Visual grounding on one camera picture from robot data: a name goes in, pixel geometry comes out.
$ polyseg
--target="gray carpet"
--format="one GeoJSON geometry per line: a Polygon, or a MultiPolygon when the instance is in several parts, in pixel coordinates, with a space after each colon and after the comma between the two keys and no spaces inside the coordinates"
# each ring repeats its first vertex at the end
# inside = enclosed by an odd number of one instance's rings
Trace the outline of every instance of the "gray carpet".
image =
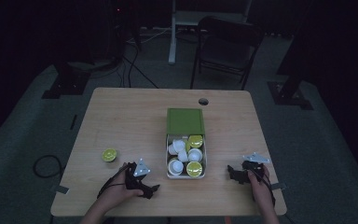
{"type": "MultiPolygon", "coordinates": [[[[135,65],[159,88],[188,89],[195,52],[193,35],[179,34],[176,64],[168,65],[170,39],[161,35],[143,43],[135,65]]],[[[306,82],[300,89],[314,110],[275,105],[268,81],[285,81],[276,71],[291,41],[266,37],[245,87],[255,108],[275,164],[277,175],[288,188],[283,191],[287,216],[281,223],[358,223],[358,166],[317,89],[306,82]]],[[[135,50],[126,47],[126,58],[135,50]]],[[[79,68],[90,67],[74,63],[79,68]]],[[[49,209],[59,176],[40,178],[33,173],[34,162],[55,155],[66,164],[92,91],[97,87],[129,87],[130,65],[91,74],[83,95],[66,95],[43,100],[57,76],[51,66],[37,76],[0,129],[0,223],[49,223],[49,209]],[[72,127],[74,116],[76,123],[72,127]]],[[[133,88],[154,88],[135,68],[133,88]]],[[[238,90],[238,78],[204,70],[195,89],[238,90]]],[[[53,159],[39,163],[41,174],[58,170],[53,159]]],[[[55,217],[53,223],[77,223],[80,217],[55,217]]],[[[117,224],[165,223],[166,218],[117,218],[117,224]]],[[[260,217],[232,217],[232,223],[260,223],[260,217]]],[[[222,217],[173,217],[172,223],[224,223],[222,217]]]]}

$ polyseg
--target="box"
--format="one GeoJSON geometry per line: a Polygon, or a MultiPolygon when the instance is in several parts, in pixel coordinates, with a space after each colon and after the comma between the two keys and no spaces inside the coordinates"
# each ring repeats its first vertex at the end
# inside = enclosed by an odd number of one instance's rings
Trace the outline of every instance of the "box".
{"type": "Polygon", "coordinates": [[[205,176],[207,168],[207,155],[205,146],[205,129],[203,123],[202,109],[197,108],[168,108],[167,110],[167,139],[166,139],[166,167],[167,176],[170,179],[201,179],[205,176]],[[186,163],[184,164],[184,171],[179,175],[172,175],[168,171],[168,163],[171,159],[176,157],[171,155],[168,148],[174,139],[182,139],[186,142],[187,149],[190,148],[187,140],[191,135],[200,135],[202,145],[199,149],[202,152],[202,172],[197,177],[192,177],[186,172],[186,163]]]}

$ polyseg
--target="stand base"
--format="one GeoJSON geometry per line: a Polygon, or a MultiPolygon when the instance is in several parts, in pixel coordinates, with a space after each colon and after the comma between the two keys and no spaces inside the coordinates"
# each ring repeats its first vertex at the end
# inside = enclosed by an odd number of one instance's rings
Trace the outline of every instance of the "stand base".
{"type": "Polygon", "coordinates": [[[276,105],[299,105],[303,110],[313,110],[310,101],[304,99],[300,89],[298,89],[291,98],[284,98],[280,96],[283,83],[267,82],[267,84],[276,105]]]}
{"type": "Polygon", "coordinates": [[[61,95],[81,95],[89,81],[90,73],[73,71],[75,80],[71,84],[63,86],[60,77],[57,77],[50,90],[43,93],[42,99],[59,99],[61,95]]]}

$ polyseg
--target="person's arm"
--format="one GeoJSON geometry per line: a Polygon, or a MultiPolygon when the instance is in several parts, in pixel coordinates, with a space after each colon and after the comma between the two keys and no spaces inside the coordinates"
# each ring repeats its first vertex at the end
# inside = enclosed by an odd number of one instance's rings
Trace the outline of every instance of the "person's arm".
{"type": "MultiPolygon", "coordinates": [[[[266,182],[269,182],[269,170],[263,165],[264,176],[266,182]]],[[[263,181],[258,182],[255,174],[248,171],[249,180],[251,181],[252,191],[255,197],[255,202],[258,205],[263,221],[266,224],[279,224],[279,219],[275,213],[274,204],[272,203],[271,193],[269,188],[263,181]]]]}
{"type": "Polygon", "coordinates": [[[89,208],[86,215],[80,221],[80,224],[99,224],[102,223],[103,216],[112,208],[118,206],[125,200],[143,195],[144,192],[140,189],[127,189],[125,185],[126,172],[120,173],[115,180],[110,183],[103,194],[94,202],[89,208]]]}

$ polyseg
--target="green box lid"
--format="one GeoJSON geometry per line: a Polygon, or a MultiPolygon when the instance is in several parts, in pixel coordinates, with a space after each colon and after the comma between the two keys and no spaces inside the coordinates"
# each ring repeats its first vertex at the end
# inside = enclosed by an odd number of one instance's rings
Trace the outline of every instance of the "green box lid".
{"type": "Polygon", "coordinates": [[[205,134],[202,109],[168,108],[167,134],[205,134]]]}

